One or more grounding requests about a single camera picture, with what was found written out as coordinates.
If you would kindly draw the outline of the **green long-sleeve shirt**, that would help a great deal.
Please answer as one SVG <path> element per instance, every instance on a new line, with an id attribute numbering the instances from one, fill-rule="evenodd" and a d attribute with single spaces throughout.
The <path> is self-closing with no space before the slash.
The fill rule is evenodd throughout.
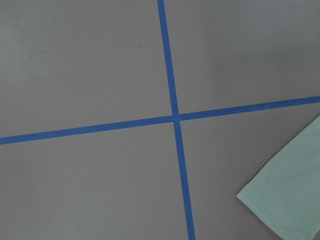
<path id="1" fill-rule="evenodd" d="M 276 153 L 236 195 L 283 240 L 320 230 L 320 119 Z"/>

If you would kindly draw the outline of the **brown table mat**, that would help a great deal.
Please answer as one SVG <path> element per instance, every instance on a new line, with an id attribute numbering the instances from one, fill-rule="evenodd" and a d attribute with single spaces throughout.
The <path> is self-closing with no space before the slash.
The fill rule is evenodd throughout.
<path id="1" fill-rule="evenodd" d="M 277 240 L 237 193 L 320 114 L 317 0 L 3 0 L 3 240 Z"/>

